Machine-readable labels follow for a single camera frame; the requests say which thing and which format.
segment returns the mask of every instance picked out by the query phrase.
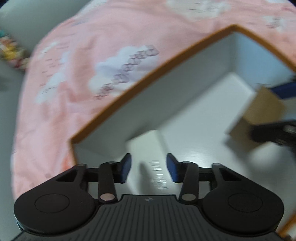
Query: pink bedsheet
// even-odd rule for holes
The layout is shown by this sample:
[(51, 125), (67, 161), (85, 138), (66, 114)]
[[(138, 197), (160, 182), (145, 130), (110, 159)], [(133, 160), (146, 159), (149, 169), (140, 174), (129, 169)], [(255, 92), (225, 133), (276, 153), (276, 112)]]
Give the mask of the pink bedsheet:
[(35, 48), (23, 84), (14, 198), (73, 166), (68, 140), (116, 96), (235, 23), (296, 64), (296, 8), (285, 0), (94, 0), (57, 26)]

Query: orange-brown rim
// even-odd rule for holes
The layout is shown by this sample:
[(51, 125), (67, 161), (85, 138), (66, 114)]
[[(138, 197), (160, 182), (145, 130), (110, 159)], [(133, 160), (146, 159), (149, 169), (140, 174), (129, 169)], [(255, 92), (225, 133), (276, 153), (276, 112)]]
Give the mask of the orange-brown rim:
[[(268, 51), (273, 53), (278, 57), (288, 68), (293, 72), (296, 72), (296, 65), (291, 61), (285, 54), (277, 50), (275, 46), (267, 42), (265, 39), (258, 36), (256, 33), (251, 32), (250, 30), (234, 24), (230, 25), (225, 29), (219, 30), (210, 36), (198, 41), (189, 48), (185, 49), (183, 52), (177, 54), (172, 59), (168, 60), (156, 70), (152, 71), (141, 79), (137, 84), (135, 84), (130, 89), (126, 90), (122, 95), (116, 98), (111, 104), (106, 106), (100, 113), (98, 113), (89, 123), (87, 123), (82, 129), (80, 129), (70, 140), (70, 153), (75, 163), (77, 159), (75, 157), (74, 144), (81, 142), (85, 139), (91, 132), (93, 132), (99, 125), (101, 125), (106, 119), (108, 119), (115, 111), (121, 108), (125, 103), (131, 100), (134, 96), (139, 94), (145, 88), (150, 86), (152, 83), (157, 81), (161, 76), (165, 75), (167, 72), (172, 70), (177, 65), (181, 64), (183, 61), (189, 59), (199, 51), (205, 49), (212, 43), (219, 41), (220, 39), (234, 33), (239, 32), (245, 36), (253, 39), (261, 46), (265, 47)], [(289, 220), (289, 222), (279, 231), (279, 235), (282, 237), (286, 236), (287, 231), (296, 224), (296, 214)]]

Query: brown cardboard box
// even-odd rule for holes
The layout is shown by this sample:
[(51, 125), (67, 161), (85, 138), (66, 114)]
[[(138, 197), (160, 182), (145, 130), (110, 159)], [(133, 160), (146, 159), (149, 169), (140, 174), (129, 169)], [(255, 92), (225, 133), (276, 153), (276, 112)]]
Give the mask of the brown cardboard box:
[(250, 139), (249, 133), (252, 125), (279, 121), (284, 112), (285, 105), (277, 95), (268, 88), (261, 87), (257, 96), (229, 134), (245, 151), (250, 151), (261, 145), (261, 143)]

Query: pink blanket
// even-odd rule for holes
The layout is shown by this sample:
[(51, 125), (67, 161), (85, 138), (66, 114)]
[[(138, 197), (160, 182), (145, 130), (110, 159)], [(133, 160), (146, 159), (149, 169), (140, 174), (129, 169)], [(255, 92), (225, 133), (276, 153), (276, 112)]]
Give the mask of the pink blanket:
[(231, 24), (296, 63), (296, 8), (286, 0), (93, 0), (35, 48), (12, 154), (14, 198), (74, 165), (68, 145), (143, 76)]

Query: open box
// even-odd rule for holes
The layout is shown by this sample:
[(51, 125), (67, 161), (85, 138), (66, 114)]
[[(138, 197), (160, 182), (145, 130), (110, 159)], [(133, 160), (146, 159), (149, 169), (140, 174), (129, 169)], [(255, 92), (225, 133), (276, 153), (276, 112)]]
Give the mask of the open box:
[[(167, 152), (179, 161), (201, 167), (221, 163), (276, 193), (285, 205), (284, 222), (296, 207), (295, 157), (280, 147), (275, 150), (278, 160), (250, 162), (228, 133), (261, 85), (287, 83), (295, 71), (269, 43), (230, 26), (162, 65), (97, 115), (71, 139), (76, 161), (89, 167), (119, 161), (128, 140), (157, 129)], [(285, 116), (293, 117), (296, 102), (289, 101)], [(165, 172), (165, 160), (160, 165)], [(116, 184), (118, 197), (135, 185)], [(90, 185), (90, 193), (96, 189)], [(178, 194), (178, 189), (166, 193)], [(157, 187), (146, 194), (158, 194)]]

